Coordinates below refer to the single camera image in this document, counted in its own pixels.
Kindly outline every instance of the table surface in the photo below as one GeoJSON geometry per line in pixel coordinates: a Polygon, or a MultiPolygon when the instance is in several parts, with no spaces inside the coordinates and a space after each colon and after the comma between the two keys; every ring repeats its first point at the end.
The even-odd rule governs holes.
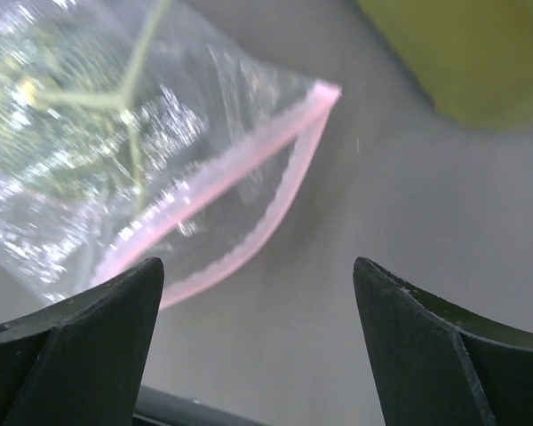
{"type": "MultiPolygon", "coordinates": [[[[533,332],[533,130],[436,115],[348,0],[189,0],[255,56],[338,83],[305,183],[264,249],[161,312],[145,384],[273,425],[383,425],[354,300],[368,256],[533,332]]],[[[0,272],[0,321],[37,309],[0,272]]]]}

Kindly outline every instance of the plastic bag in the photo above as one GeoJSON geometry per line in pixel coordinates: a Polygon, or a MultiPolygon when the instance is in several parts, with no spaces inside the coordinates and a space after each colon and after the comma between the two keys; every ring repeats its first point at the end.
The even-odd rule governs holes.
{"type": "Polygon", "coordinates": [[[175,0],[0,1],[0,264],[46,303],[145,256],[163,306],[256,253],[338,88],[175,0]]]}

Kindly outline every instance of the green object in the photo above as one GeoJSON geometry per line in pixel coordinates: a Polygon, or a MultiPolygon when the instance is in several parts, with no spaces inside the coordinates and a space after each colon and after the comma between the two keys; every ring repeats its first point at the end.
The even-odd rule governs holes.
{"type": "Polygon", "coordinates": [[[142,143],[166,113],[145,65],[170,4],[159,0],[133,48],[63,21],[0,37],[0,170],[61,199],[135,186],[140,212],[142,143]]]}
{"type": "Polygon", "coordinates": [[[437,110],[465,125],[533,123],[533,0],[357,0],[437,110]]]}

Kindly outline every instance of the ziplock bag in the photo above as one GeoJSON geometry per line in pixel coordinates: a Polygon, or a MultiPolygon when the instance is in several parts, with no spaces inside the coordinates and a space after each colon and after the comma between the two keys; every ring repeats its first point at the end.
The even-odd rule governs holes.
{"type": "Polygon", "coordinates": [[[338,96],[175,0],[0,1],[0,264],[46,303],[145,256],[163,306],[203,291],[280,223],[338,96]]]}
{"type": "Polygon", "coordinates": [[[466,126],[533,124],[533,0],[357,0],[434,100],[466,126]]]}

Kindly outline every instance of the green plant stem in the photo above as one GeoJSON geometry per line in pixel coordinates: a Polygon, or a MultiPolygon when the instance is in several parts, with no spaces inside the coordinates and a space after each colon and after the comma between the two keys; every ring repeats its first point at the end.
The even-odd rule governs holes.
{"type": "Polygon", "coordinates": [[[86,107],[97,111],[119,109],[119,99],[112,93],[84,93],[79,91],[40,91],[36,94],[38,102],[50,107],[70,105],[86,107]]]}
{"type": "Polygon", "coordinates": [[[171,3],[171,0],[157,0],[157,3],[148,14],[146,23],[140,33],[139,40],[134,46],[120,91],[126,108],[132,107],[137,85],[142,75],[142,71],[144,70],[144,66],[146,65],[147,56],[150,52],[150,44],[154,41],[154,38],[160,29],[160,24],[165,18],[171,3]]]}

